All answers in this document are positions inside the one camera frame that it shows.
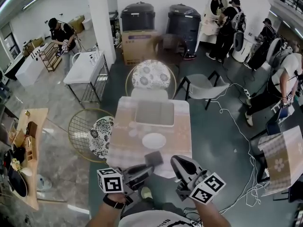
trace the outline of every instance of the white t-shirt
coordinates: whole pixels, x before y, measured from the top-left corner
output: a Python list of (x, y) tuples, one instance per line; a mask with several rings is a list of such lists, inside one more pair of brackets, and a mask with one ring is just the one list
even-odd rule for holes
[(286, 58), (282, 62), (280, 69), (271, 77), (271, 80), (274, 85), (277, 84), (276, 89), (279, 92), (281, 92), (280, 77), (284, 70), (287, 71), (287, 74), (289, 76), (289, 80), (286, 83), (286, 94), (288, 95), (297, 81), (294, 72), (297, 71), (299, 75), (302, 74), (302, 55), (298, 53), (293, 53), (286, 56)]
[(150, 210), (128, 215), (120, 220), (119, 227), (193, 227), (192, 221), (163, 210)]

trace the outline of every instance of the white cable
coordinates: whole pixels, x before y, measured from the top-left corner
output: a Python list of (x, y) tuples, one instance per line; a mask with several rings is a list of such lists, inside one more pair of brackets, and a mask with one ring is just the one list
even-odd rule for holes
[[(238, 85), (238, 86), (240, 86), (241, 88), (245, 89), (244, 87), (242, 87), (242, 86), (239, 85), (238, 83), (233, 83), (233, 84), (231, 84), (228, 88), (230, 88), (232, 85), (235, 85), (235, 84)], [(252, 169), (252, 171), (251, 171), (249, 180), (247, 181), (247, 183), (246, 183), (246, 185), (245, 185), (245, 187), (244, 187), (242, 193), (239, 195), (239, 197), (237, 198), (237, 200), (235, 201), (235, 203), (233, 203), (231, 206), (229, 206), (229, 207), (227, 207), (227, 208), (221, 210), (221, 211), (220, 211), (221, 214), (226, 213), (226, 211), (228, 211), (231, 207), (233, 207), (233, 206), (234, 206), (241, 198), (243, 198), (243, 197), (246, 197), (246, 205), (248, 205), (248, 206), (250, 206), (250, 207), (254, 207), (257, 203), (258, 203), (258, 204), (261, 204), (261, 200), (258, 198), (258, 190), (261, 189), (261, 188), (265, 188), (265, 187), (269, 184), (269, 183), (267, 182), (264, 186), (262, 186), (262, 185), (260, 185), (260, 184), (257, 182), (258, 169), (257, 169), (257, 166), (256, 166), (256, 159), (255, 159), (255, 158), (251, 155), (251, 153), (250, 153), (250, 151), (251, 151), (250, 141), (249, 141), (249, 140), (246, 138), (246, 136), (241, 132), (241, 130), (240, 130), (240, 128), (238, 127), (238, 125), (237, 125), (235, 119), (233, 118), (231, 112), (230, 112), (228, 109), (226, 109), (226, 108), (222, 108), (221, 105), (220, 105), (220, 103), (219, 103), (218, 101), (216, 101), (218, 98), (220, 98), (220, 97), (222, 97), (222, 96), (224, 96), (224, 95), (226, 94), (227, 89), (225, 90), (225, 93), (224, 93), (223, 95), (220, 95), (220, 96), (218, 96), (218, 97), (215, 98), (215, 99), (212, 99), (210, 102), (212, 102), (212, 103), (217, 103), (217, 104), (219, 105), (219, 107), (220, 107), (220, 111), (219, 111), (219, 112), (220, 112), (221, 114), (223, 113), (224, 110), (226, 110), (226, 111), (229, 113), (229, 115), (230, 115), (231, 118), (233, 119), (235, 125), (237, 126), (237, 128), (238, 128), (240, 134), (247, 140), (247, 142), (248, 142), (248, 144), (249, 144), (248, 155), (250, 156), (250, 163), (251, 163), (253, 169)], [(251, 181), (251, 178), (253, 178), (252, 187), (249, 188), (249, 189), (246, 191), (246, 193), (244, 194), (244, 192), (245, 192), (245, 190), (246, 190), (246, 187), (248, 186), (248, 184), (249, 184), (250, 181)], [(253, 197), (255, 197), (255, 201), (254, 201), (254, 203), (253, 203), (252, 205), (250, 205), (250, 204), (248, 203), (247, 196), (248, 196), (249, 193), (251, 193), (251, 195), (252, 195)]]

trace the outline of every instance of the black trash bin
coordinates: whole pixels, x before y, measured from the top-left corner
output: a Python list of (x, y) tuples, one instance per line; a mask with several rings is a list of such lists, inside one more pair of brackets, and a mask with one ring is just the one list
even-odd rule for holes
[(155, 12), (149, 3), (138, 2), (128, 5), (121, 13), (122, 30), (155, 29)]
[(187, 58), (195, 56), (201, 15), (193, 8), (183, 4), (171, 5), (166, 33), (179, 35), (187, 44)]

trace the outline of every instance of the black watch strap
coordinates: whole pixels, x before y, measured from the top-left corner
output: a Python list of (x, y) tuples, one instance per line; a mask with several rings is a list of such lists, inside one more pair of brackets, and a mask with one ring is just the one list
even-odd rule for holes
[(124, 207), (124, 203), (115, 202), (115, 201), (110, 200), (108, 198), (108, 194), (106, 194), (104, 196), (103, 202), (106, 203), (107, 205), (113, 207), (114, 209), (118, 209), (118, 210), (121, 210)]

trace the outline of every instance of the black cap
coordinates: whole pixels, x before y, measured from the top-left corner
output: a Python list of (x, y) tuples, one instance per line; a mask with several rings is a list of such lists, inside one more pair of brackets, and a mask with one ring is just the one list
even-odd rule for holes
[(234, 2), (234, 4), (236, 4), (236, 5), (238, 5), (238, 6), (241, 5), (241, 4), (240, 4), (240, 0), (231, 0), (231, 1), (229, 2), (229, 4), (231, 4), (232, 2)]
[(271, 21), (269, 18), (264, 19), (263, 23), (265, 23), (265, 22), (268, 23), (269, 25), (271, 25)]
[(56, 18), (51, 18), (48, 22), (48, 26), (50, 29), (55, 29), (57, 26), (57, 19)]

